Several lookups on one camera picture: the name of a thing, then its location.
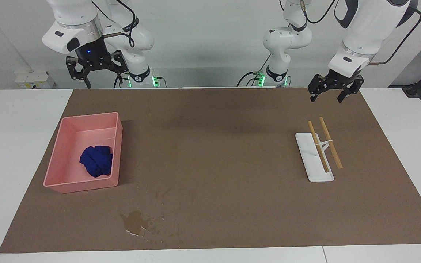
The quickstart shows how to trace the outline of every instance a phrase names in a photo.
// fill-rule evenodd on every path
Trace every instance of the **white table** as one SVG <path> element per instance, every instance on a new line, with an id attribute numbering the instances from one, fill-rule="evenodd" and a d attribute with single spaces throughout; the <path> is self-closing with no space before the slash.
<path id="1" fill-rule="evenodd" d="M 71 93 L 0 90 L 0 245 Z M 421 102 L 401 90 L 361 93 L 421 195 Z M 0 262 L 412 263 L 421 245 L 5 254 Z"/>

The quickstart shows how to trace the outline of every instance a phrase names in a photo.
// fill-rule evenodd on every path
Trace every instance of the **blue object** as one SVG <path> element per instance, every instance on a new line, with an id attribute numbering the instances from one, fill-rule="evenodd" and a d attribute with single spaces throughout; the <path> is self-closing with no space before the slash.
<path id="1" fill-rule="evenodd" d="M 108 146 L 89 146 L 82 155 L 80 155 L 79 163 L 82 163 L 89 175 L 94 178 L 100 175 L 109 175 L 111 173 L 111 162 L 113 154 L 110 153 Z"/>

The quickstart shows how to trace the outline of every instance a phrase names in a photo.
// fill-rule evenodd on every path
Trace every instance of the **stain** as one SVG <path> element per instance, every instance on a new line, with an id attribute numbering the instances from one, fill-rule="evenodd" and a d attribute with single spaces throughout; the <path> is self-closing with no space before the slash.
<path id="1" fill-rule="evenodd" d="M 124 230 L 131 235 L 139 236 L 142 229 L 147 230 L 149 227 L 150 220 L 144 220 L 139 211 L 129 213 L 128 217 L 120 214 L 120 217 L 123 220 Z"/>
<path id="2" fill-rule="evenodd" d="M 162 193 L 162 198 L 164 198 L 165 197 L 165 195 L 166 194 L 168 194 L 168 192 L 169 191 L 171 191 L 172 190 L 172 188 L 171 187 L 169 187 L 167 190 L 165 190 L 165 192 L 164 193 Z"/>

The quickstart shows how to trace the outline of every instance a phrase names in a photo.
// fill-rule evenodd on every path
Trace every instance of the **wooden chopstick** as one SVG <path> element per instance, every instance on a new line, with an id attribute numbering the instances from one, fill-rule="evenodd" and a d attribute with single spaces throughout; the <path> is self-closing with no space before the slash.
<path id="1" fill-rule="evenodd" d="M 331 149 L 331 153 L 334 156 L 335 163 L 337 164 L 337 168 L 342 168 L 341 159 L 339 158 L 339 155 L 337 154 L 337 151 L 334 146 L 334 142 L 332 141 L 331 135 L 329 134 L 329 130 L 327 130 L 326 123 L 324 123 L 324 119 L 322 117 L 319 117 L 319 121 L 321 122 L 321 125 L 323 126 L 324 135 L 326 135 L 326 138 L 329 141 L 329 148 Z"/>
<path id="2" fill-rule="evenodd" d="M 318 150 L 319 158 L 321 159 L 321 163 L 323 164 L 324 172 L 329 173 L 329 168 L 327 167 L 326 160 L 324 160 L 323 151 L 321 150 L 321 146 L 319 145 L 318 137 L 316 137 L 316 133 L 314 132 L 313 123 L 308 121 L 308 126 L 310 127 L 311 136 L 313 137 L 314 144 L 316 144 L 316 150 Z"/>

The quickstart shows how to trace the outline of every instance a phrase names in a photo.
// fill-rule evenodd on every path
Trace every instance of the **green led light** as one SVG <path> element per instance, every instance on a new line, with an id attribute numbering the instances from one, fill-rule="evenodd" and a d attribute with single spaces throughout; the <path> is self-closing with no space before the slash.
<path id="1" fill-rule="evenodd" d="M 262 86 L 264 86 L 264 81 L 266 80 L 266 76 L 264 76 L 264 75 L 260 75 L 260 77 L 259 77 L 259 81 L 258 81 L 258 86 L 259 87 L 262 87 Z"/>
<path id="2" fill-rule="evenodd" d="M 160 82 L 154 76 L 152 76 L 152 83 L 153 83 L 154 88 L 160 87 Z"/>

